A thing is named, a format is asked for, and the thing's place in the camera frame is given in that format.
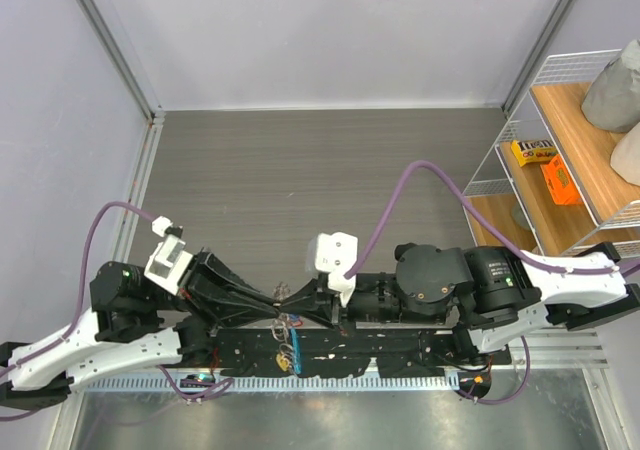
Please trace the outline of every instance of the gray floor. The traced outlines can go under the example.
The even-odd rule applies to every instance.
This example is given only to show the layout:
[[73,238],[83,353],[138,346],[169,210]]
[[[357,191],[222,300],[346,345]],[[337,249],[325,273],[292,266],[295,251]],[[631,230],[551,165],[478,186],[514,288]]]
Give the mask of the gray floor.
[[[491,394],[518,384],[495,371]],[[90,393],[72,449],[107,450],[600,450],[606,445],[579,370],[537,370],[527,390],[498,406],[453,392],[256,394],[224,396],[202,407],[178,405],[148,419],[171,394]],[[104,412],[112,422],[98,415]]]
[[[257,288],[295,289],[314,235],[343,231],[364,245],[408,163],[431,160],[463,186],[503,124],[498,109],[171,113],[144,208],[184,225],[188,248],[210,247]],[[138,264],[157,242],[142,227]],[[473,243],[460,205],[426,172],[364,271],[393,271],[393,249],[408,241]]]

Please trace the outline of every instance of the white metal shelf frame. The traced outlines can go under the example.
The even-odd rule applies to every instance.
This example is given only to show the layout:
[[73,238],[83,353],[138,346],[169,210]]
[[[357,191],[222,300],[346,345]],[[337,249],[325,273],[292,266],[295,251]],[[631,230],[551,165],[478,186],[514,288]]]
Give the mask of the white metal shelf frame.
[[[591,82],[595,80],[602,69],[613,58],[615,58],[619,52],[620,50],[604,50],[599,52],[585,52],[549,56],[538,70],[538,73],[531,82],[530,87],[534,85],[557,85],[567,83]],[[526,101],[526,99],[529,99],[533,107],[536,109],[538,114],[537,120],[517,119],[518,111],[520,110],[520,107]],[[545,255],[544,245],[538,237],[535,225],[529,217],[529,212],[527,211],[526,204],[520,195],[516,182],[511,177],[509,168],[504,161],[504,157],[500,149],[500,143],[530,138],[526,135],[526,124],[534,122],[542,123],[541,128],[544,128],[544,131],[548,135],[548,138],[550,138],[556,144],[556,147],[558,148],[560,154],[563,153],[562,147],[558,145],[557,139],[555,138],[553,129],[544,117],[535,98],[531,94],[531,91],[526,92],[519,100],[514,111],[511,113],[511,116],[498,134],[495,142],[487,151],[487,154],[478,166],[478,169],[474,173],[473,177],[471,177],[471,181],[464,190],[464,195],[467,197],[476,197],[514,193],[517,197],[520,207],[522,208],[526,216],[529,227],[533,233],[536,243],[538,244],[538,248],[540,249],[540,252]],[[496,157],[500,162],[506,178],[492,180],[484,180],[479,178],[479,176],[482,175],[484,171],[486,171],[487,164],[492,161],[492,157]],[[578,182],[578,190],[583,198],[583,201],[589,202],[589,200],[585,198],[584,190],[579,184],[580,180],[575,178],[575,175],[573,174],[574,172],[571,168],[570,162],[567,166],[571,177],[574,179],[574,181]],[[584,245],[584,242],[601,230],[616,228],[640,229],[640,200],[630,202],[628,205],[620,209],[615,215],[604,222],[599,222],[598,219],[595,218],[593,209],[588,203],[585,206],[587,208],[587,211],[589,212],[589,215],[591,216],[591,219],[593,220],[594,229],[589,234],[584,235],[580,240],[574,242],[573,245],[566,249],[562,255],[575,255],[588,248],[589,245]],[[615,242],[615,246],[623,258],[640,256],[640,237],[638,240]]]

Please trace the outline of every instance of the white wall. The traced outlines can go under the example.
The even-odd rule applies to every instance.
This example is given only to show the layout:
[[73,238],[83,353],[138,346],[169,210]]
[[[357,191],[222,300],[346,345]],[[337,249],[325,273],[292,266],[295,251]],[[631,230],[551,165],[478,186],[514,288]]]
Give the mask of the white wall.
[[164,108],[182,110],[502,104],[555,1],[110,5]]
[[[145,122],[75,0],[0,0],[0,41],[0,342],[33,341],[71,319],[86,232],[126,196]],[[54,415],[0,424],[0,447],[45,448]]]
[[[640,0],[577,0],[548,54],[586,52],[622,48],[640,38]],[[607,359],[622,389],[622,406],[630,417],[626,422],[632,438],[640,448],[640,313],[598,329]]]

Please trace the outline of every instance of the shelving unit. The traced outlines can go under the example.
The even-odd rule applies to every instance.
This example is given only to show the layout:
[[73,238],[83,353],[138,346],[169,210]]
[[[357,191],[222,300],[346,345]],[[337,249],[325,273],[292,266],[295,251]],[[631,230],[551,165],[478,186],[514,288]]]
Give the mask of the shelving unit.
[[[520,248],[550,256],[574,255],[611,241],[623,257],[640,255],[640,187],[627,183],[609,165],[611,152],[624,135],[594,127],[580,108],[590,83],[617,54],[612,50],[548,57],[466,187],[464,193],[474,206]],[[520,113],[526,113],[520,109],[527,99],[535,114],[518,120]],[[537,138],[553,140],[584,204],[556,205],[540,164],[520,167],[511,141]],[[479,178],[492,167],[492,159],[498,160],[505,178]],[[530,232],[513,221],[516,204],[524,211]],[[476,244],[499,244],[467,218]]]

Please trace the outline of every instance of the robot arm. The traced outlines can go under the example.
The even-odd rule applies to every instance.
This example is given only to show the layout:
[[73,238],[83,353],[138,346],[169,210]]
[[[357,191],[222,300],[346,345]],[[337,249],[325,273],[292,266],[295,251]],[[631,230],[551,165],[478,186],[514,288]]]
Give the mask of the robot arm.
[[[242,328],[281,314],[297,314],[324,327],[301,336],[308,340],[301,343],[306,360],[299,376],[357,376],[374,357],[381,376],[414,376],[441,371],[443,355],[457,364],[484,364],[488,354],[508,358],[505,345],[533,330],[557,324],[569,329],[596,326],[640,307],[637,285],[626,284],[619,273],[548,274],[503,247],[463,251],[407,244],[396,248],[394,274],[345,278],[357,256],[357,239],[346,234],[314,239],[307,265],[313,278],[276,301],[210,251],[187,252],[181,229],[168,220],[154,225],[156,229],[164,240],[145,268],[103,265],[90,284],[91,309],[76,332],[54,350],[11,370],[0,386],[0,404],[44,408],[120,372],[152,365],[208,366],[214,348],[220,349],[227,374],[285,376],[274,363],[278,342],[271,331]],[[596,246],[569,262],[534,258],[573,268],[602,268],[619,260],[612,245]],[[434,330],[443,328],[454,308],[459,321],[451,333]],[[162,329],[158,310],[190,316],[175,328]],[[359,322],[419,328],[387,326],[372,333],[359,329]],[[0,346],[0,364],[15,364],[64,330],[31,345]],[[333,359],[336,354],[339,361]],[[407,374],[407,367],[413,373]]]

